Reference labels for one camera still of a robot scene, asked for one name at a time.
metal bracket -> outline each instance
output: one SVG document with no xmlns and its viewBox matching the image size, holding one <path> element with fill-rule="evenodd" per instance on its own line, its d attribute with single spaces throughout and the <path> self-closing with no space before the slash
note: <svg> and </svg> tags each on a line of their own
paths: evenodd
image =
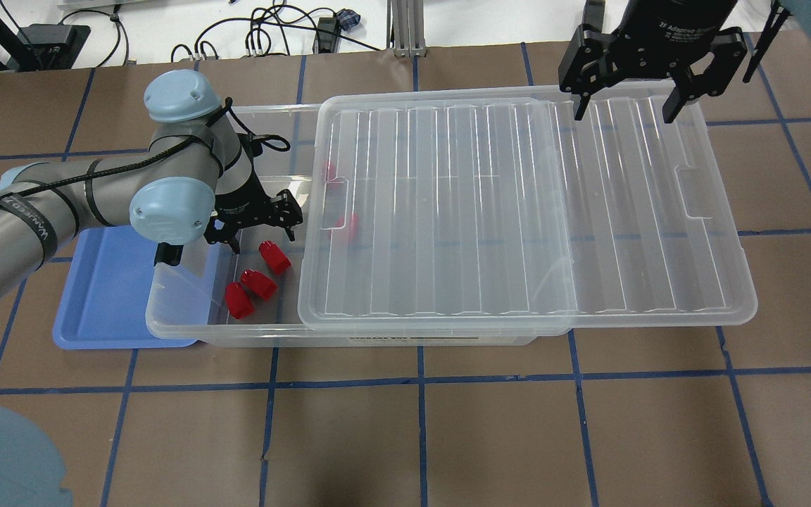
<svg viewBox="0 0 811 507">
<path fill-rule="evenodd" d="M 389 47 L 397 57 L 426 54 L 424 0 L 387 0 L 386 25 L 390 29 Z"/>
</svg>

black strap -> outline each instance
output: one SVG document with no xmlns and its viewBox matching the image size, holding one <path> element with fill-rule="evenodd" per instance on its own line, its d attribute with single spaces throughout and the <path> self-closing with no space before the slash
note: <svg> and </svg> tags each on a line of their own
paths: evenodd
<svg viewBox="0 0 811 507">
<path fill-rule="evenodd" d="M 37 182 L 36 180 L 21 180 L 21 182 L 36 183 L 37 185 L 45 185 L 45 183 Z M 54 192 L 55 195 L 59 196 L 59 198 L 61 198 L 61 200 L 65 202 L 65 205 L 68 206 L 68 209 L 70 209 L 70 214 L 74 216 L 74 237 L 77 237 L 77 234 L 80 234 L 80 215 L 77 214 L 77 208 L 74 207 L 74 203 L 72 203 L 70 199 L 68 199 L 68 196 L 64 195 L 64 192 L 62 192 L 61 190 L 59 189 L 49 189 L 49 190 Z"/>
<path fill-rule="evenodd" d="M 96 158 L 93 163 L 89 164 L 89 169 L 87 170 L 87 176 L 96 172 L 96 167 L 99 167 L 99 163 L 102 161 L 102 158 Z M 102 213 L 99 212 L 99 207 L 96 206 L 96 199 L 93 198 L 93 180 L 86 180 L 83 184 L 84 193 L 87 194 L 87 205 L 89 206 L 89 210 L 93 213 L 93 216 L 96 216 L 96 220 L 100 222 L 100 224 L 104 225 L 104 227 L 115 227 L 114 224 L 111 224 Z"/>
<path fill-rule="evenodd" d="M 49 222 L 49 219 L 39 212 L 39 209 L 36 209 L 27 199 L 17 194 L 1 196 L 0 208 L 22 219 L 36 234 L 36 238 L 39 238 L 39 244 L 42 245 L 42 262 L 39 263 L 39 266 L 42 266 L 54 256 L 55 250 L 58 250 L 58 237 L 55 235 L 55 227 L 52 227 L 52 222 Z"/>
</svg>

blue plastic tray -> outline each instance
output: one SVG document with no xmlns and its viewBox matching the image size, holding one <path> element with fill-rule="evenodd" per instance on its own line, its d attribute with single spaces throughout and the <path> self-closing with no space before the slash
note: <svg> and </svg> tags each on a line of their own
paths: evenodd
<svg viewBox="0 0 811 507">
<path fill-rule="evenodd" d="M 61 294 L 52 338 L 62 349 L 167 349 L 196 340 L 167 340 L 146 328 L 154 242 L 132 227 L 80 233 Z"/>
</svg>

white background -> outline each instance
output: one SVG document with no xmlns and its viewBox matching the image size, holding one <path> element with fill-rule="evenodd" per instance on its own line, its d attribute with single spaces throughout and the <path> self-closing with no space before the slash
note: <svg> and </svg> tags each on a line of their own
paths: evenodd
<svg viewBox="0 0 811 507">
<path fill-rule="evenodd" d="M 353 9 L 363 17 L 361 25 L 344 34 L 386 47 L 386 3 L 382 0 L 289 0 L 289 3 L 306 11 L 322 6 Z M 769 5 L 770 0 L 740 0 L 727 25 L 740 26 L 746 32 L 762 31 Z M 6 0 L 6 6 L 22 26 L 57 23 L 65 13 L 58 9 L 57 0 Z M 255 7 L 267 6 L 270 0 L 238 0 L 234 4 L 228 4 L 227 0 L 146 0 L 125 4 L 119 14 L 130 36 L 130 58 L 138 63 L 156 63 L 170 60 L 171 48 L 177 43 L 192 46 L 196 36 L 215 20 L 248 17 Z M 425 39 L 429 47 L 565 41 L 579 24 L 583 6 L 584 0 L 425 0 Z M 618 25 L 625 6 L 627 0 L 606 2 L 606 31 Z M 99 10 L 111 12 L 111 7 Z M 1 7 L 0 16 L 10 24 Z M 281 13 L 283 19 L 295 19 L 294 16 L 298 14 L 292 10 Z M 68 23 L 92 28 L 75 68 L 96 65 L 115 44 L 115 26 L 106 16 L 78 14 L 69 18 Z M 221 58 L 238 58 L 245 55 L 247 26 L 245 22 L 225 23 L 205 39 L 215 45 Z M 272 51 L 283 51 L 277 28 L 267 29 L 274 39 Z M 287 30 L 287 38 L 293 54 L 311 52 L 312 32 Z M 123 49 L 122 43 L 109 65 L 122 62 Z M 366 49 L 342 41 L 340 51 Z M 184 54 L 182 49 L 177 53 Z M 0 47 L 0 60 L 5 57 L 6 52 Z"/>
</svg>

